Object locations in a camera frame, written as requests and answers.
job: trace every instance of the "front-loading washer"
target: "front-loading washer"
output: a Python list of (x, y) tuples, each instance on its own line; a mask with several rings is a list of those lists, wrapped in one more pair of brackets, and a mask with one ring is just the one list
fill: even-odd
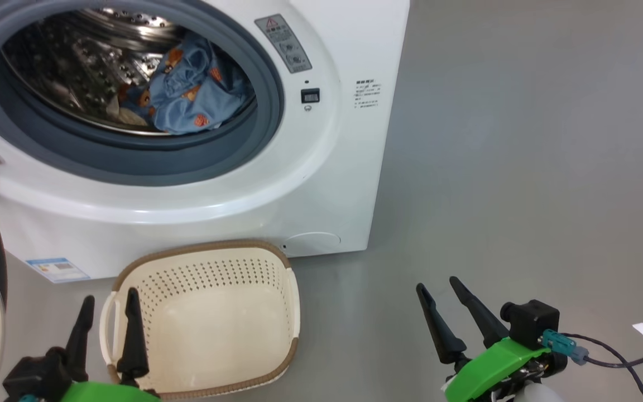
[[(259, 238), (364, 250), (408, 0), (0, 2), (0, 228), (54, 282), (159, 250)], [(192, 31), (251, 97), (170, 135), (106, 114)]]

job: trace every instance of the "washer door opening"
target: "washer door opening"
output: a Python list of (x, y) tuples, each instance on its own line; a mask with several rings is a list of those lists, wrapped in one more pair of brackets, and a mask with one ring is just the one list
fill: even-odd
[[(145, 186), (223, 175), (270, 141), (284, 110), (281, 79), (242, 26), (200, 0), (122, 0), (107, 3), (110, 8), (91, 8), (97, 3), (0, 2), (0, 135), (5, 140), (75, 175)], [(224, 72), (239, 72), (232, 92), (239, 91), (208, 105), (236, 101), (218, 108), (224, 113), (214, 124), (198, 124), (207, 123), (202, 119), (195, 125), (203, 130), (171, 132), (154, 114), (134, 110), (141, 97), (129, 88), (152, 91), (156, 74), (169, 67), (160, 63), (191, 36), (209, 44), (209, 54)], [(211, 74), (210, 69), (204, 73)], [(122, 94), (135, 94), (136, 105), (128, 109)]]

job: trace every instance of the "blue cloth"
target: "blue cloth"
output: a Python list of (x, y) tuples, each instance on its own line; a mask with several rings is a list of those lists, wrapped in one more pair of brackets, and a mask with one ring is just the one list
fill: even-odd
[(193, 32), (161, 59), (146, 86), (119, 93), (120, 107), (172, 135), (215, 128), (254, 94), (242, 69)]

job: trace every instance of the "laundry basket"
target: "laundry basket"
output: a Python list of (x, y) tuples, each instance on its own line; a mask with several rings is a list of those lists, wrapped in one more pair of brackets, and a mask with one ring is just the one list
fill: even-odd
[(137, 381), (164, 400), (269, 384), (291, 363), (299, 339), (299, 291), (288, 259), (271, 244), (184, 247), (140, 258), (123, 270), (99, 327), (100, 349), (116, 383), (130, 288), (140, 295), (150, 366)]

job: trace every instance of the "gray floor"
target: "gray floor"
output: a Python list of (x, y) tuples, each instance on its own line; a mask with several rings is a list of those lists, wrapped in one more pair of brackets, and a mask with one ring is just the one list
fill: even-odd
[[(495, 311), (538, 298), (562, 330), (643, 356), (643, 1), (415, 2), (370, 249), (294, 269), (291, 369), (219, 400), (444, 400), (451, 369), (414, 285), (482, 350), (449, 275)], [(63, 345), (82, 298), (112, 283), (51, 285), (15, 261), (10, 276), (4, 371)], [(97, 336), (89, 349), (105, 381)], [(621, 370), (571, 365), (547, 382), (568, 401), (641, 400)]]

